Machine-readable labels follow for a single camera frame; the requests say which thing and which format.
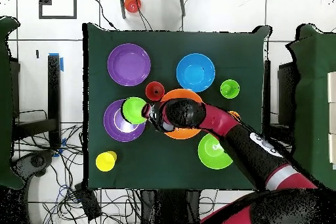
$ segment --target plastic cup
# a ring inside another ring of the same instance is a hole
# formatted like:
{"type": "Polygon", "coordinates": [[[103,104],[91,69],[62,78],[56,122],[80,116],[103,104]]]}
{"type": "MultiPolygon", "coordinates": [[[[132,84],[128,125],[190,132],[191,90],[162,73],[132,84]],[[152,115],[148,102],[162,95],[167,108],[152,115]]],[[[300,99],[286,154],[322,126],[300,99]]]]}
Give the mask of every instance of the plastic cup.
{"type": "Polygon", "coordinates": [[[206,134],[199,142],[198,157],[210,169],[224,169],[233,162],[212,134],[206,134]]]}
{"type": "Polygon", "coordinates": [[[140,97],[129,97],[121,105],[121,113],[126,121],[133,125],[139,125],[147,120],[141,114],[145,105],[146,101],[140,97]]]}
{"type": "Polygon", "coordinates": [[[239,90],[239,84],[232,79],[225,80],[222,85],[220,85],[220,93],[226,99],[233,99],[237,97],[239,90]]]}
{"type": "Polygon", "coordinates": [[[151,101],[159,101],[165,94],[165,88],[160,82],[150,82],[146,87],[146,96],[151,101]]]}
{"type": "Polygon", "coordinates": [[[117,154],[111,150],[99,154],[96,158],[96,167],[103,172],[110,171],[116,164],[117,154]]]}
{"type": "Polygon", "coordinates": [[[125,9],[129,12],[134,13],[138,11],[138,7],[141,8],[141,1],[140,0],[125,0],[124,1],[125,9]]]}

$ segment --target red cup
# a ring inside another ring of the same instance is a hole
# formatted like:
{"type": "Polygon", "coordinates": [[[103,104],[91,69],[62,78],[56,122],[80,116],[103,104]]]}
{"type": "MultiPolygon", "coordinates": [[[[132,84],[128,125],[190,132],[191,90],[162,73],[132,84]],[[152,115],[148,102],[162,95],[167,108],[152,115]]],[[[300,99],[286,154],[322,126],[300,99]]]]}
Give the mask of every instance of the red cup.
{"type": "Polygon", "coordinates": [[[124,1],[125,9],[127,9],[129,12],[137,12],[138,11],[137,1],[139,8],[141,8],[140,0],[125,0],[124,1]]]}
{"type": "Polygon", "coordinates": [[[160,82],[150,82],[146,87],[146,96],[151,101],[159,101],[165,94],[165,88],[160,82]]]}

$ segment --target orange cup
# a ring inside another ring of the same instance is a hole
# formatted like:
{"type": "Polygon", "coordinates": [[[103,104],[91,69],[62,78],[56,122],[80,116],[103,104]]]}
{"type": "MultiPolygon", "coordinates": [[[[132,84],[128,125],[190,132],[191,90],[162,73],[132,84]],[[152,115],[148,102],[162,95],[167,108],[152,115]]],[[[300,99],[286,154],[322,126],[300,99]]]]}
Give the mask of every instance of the orange cup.
{"type": "MultiPolygon", "coordinates": [[[[169,99],[183,99],[183,98],[193,99],[194,101],[197,102],[203,102],[201,97],[197,93],[187,89],[172,90],[166,93],[161,99],[161,101],[168,101],[169,99]]],[[[200,129],[181,129],[176,127],[174,131],[166,132],[165,134],[174,139],[188,139],[195,136],[200,131],[201,131],[200,129]]]]}
{"type": "Polygon", "coordinates": [[[137,7],[137,1],[138,1],[138,6],[141,8],[141,1],[140,0],[125,0],[124,5],[125,9],[127,9],[129,12],[137,12],[138,7],[137,7]]]}

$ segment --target lime green cup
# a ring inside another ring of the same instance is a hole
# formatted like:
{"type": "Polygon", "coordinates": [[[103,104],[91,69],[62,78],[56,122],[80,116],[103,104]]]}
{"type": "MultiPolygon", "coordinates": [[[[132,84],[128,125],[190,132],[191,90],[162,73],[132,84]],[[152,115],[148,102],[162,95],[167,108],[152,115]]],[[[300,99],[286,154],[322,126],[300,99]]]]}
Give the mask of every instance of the lime green cup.
{"type": "Polygon", "coordinates": [[[210,133],[199,142],[198,157],[210,169],[224,169],[233,162],[219,141],[210,133]]]}
{"type": "Polygon", "coordinates": [[[133,125],[144,123],[147,119],[142,117],[142,109],[146,101],[140,97],[129,97],[121,105],[123,117],[133,125]]]}
{"type": "Polygon", "coordinates": [[[220,85],[220,93],[226,99],[233,99],[237,97],[239,90],[239,84],[232,79],[225,80],[222,85],[220,85]]]}

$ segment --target orange plate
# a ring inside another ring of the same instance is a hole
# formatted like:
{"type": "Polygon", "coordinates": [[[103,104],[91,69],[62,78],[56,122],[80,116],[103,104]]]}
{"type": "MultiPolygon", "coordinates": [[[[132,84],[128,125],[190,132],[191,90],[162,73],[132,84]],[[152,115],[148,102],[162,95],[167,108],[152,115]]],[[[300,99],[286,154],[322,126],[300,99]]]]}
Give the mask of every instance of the orange plate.
{"type": "MultiPolygon", "coordinates": [[[[181,99],[181,98],[193,99],[194,101],[202,102],[201,97],[197,93],[187,89],[172,90],[166,93],[161,99],[161,101],[168,101],[169,99],[181,99]]],[[[200,131],[201,131],[200,129],[175,128],[174,131],[166,132],[165,134],[174,139],[188,139],[195,136],[200,131]]]]}

